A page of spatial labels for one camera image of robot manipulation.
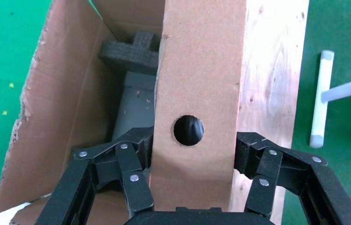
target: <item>wood grain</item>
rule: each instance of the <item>wood grain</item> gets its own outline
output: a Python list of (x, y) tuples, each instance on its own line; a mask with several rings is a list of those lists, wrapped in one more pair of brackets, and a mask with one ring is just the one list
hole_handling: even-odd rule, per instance
[[(257, 132), (290, 148), (308, 0), (248, 0), (239, 132)], [(251, 180), (235, 171), (232, 211), (242, 211)], [(285, 189), (276, 188), (271, 221), (281, 224)]]

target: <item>white tube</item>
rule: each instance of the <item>white tube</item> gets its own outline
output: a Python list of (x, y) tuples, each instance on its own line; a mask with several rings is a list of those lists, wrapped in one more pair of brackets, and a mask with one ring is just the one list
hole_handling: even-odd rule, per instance
[(321, 94), (322, 102), (330, 102), (340, 98), (351, 96), (351, 82), (331, 88)]
[(334, 52), (321, 52), (319, 78), (317, 81), (316, 99), (312, 122), (312, 132), (309, 145), (321, 148), (324, 143), (324, 128), (326, 126), (327, 102), (322, 102), (321, 94), (330, 89), (331, 72), (333, 69)]

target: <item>torn cardboard edge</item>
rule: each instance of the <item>torn cardboard edge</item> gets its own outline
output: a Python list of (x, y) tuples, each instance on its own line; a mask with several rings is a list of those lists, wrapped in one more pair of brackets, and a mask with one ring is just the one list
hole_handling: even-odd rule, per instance
[(7, 149), (7, 152), (6, 152), (6, 156), (5, 156), (5, 159), (4, 159), (4, 166), (1, 170), (1, 177), (0, 177), (0, 190), (3, 188), (2, 186), (2, 180), (4, 179), (4, 176), (5, 176), (5, 173), (6, 173), (6, 168), (7, 168), (7, 162), (8, 162), (8, 159), (9, 159), (9, 154), (11, 153), (11, 149), (13, 147), (13, 144), (15, 142), (18, 141), (18, 130), (19, 128), (22, 126), (22, 122), (23, 121), (27, 121), (29, 119), (29, 117), (33, 114), (33, 111), (31, 110), (31, 107), (29, 105), (29, 102), (25, 96), (25, 89), (26, 90), (30, 90), (30, 87), (28, 85), (28, 81), (29, 81), (29, 77), (30, 77), (30, 72), (33, 70), (33, 68), (36, 67), (36, 64), (40, 61), (39, 57), (37, 56), (37, 51), (39, 49), (39, 47), (41, 45), (43, 45), (45, 43), (45, 36), (44, 36), (44, 33), (46, 32), (46, 25), (50, 19), (50, 15), (51, 15), (51, 10), (52, 10), (52, 6), (54, 4), (55, 0), (52, 1), (52, 3), (50, 4), (49, 8), (48, 8), (48, 12), (47, 12), (47, 15), (45, 17), (45, 23), (43, 25), (43, 29), (40, 33), (40, 36), (39, 36), (39, 40), (37, 41), (37, 47), (33, 53), (33, 56), (32, 56), (32, 59), (31, 59), (31, 62), (30, 62), (30, 66), (29, 66), (29, 70), (28, 70), (28, 73), (26, 75), (26, 78), (25, 78), (25, 83), (22, 87), (22, 91), (21, 91), (21, 95), (20, 95), (20, 113), (19, 113), (19, 116), (18, 116), (18, 119), (15, 120), (14, 122), (14, 125), (13, 125), (13, 128), (11, 130), (11, 136), (10, 136), (10, 142), (8, 144), (8, 149)]

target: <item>plywood board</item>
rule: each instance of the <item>plywood board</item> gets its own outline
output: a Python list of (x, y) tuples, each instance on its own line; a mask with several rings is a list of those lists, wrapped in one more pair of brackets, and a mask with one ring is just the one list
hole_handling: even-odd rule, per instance
[[(257, 132), (290, 148), (308, 0), (249, 0), (240, 89), (239, 132)], [(243, 211), (251, 180), (235, 172), (232, 211)], [(281, 224), (285, 189), (271, 221)]]

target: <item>cardboard box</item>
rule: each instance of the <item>cardboard box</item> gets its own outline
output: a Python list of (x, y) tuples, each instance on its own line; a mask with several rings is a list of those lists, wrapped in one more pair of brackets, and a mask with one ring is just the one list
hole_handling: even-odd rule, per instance
[[(123, 77), (99, 59), (103, 41), (138, 30), (161, 36), (164, 0), (53, 0), (34, 53), (0, 180), (0, 212), (53, 191), (71, 148), (112, 136)], [(122, 193), (99, 194), (88, 224), (128, 219)], [(46, 199), (14, 217), (34, 224)]]

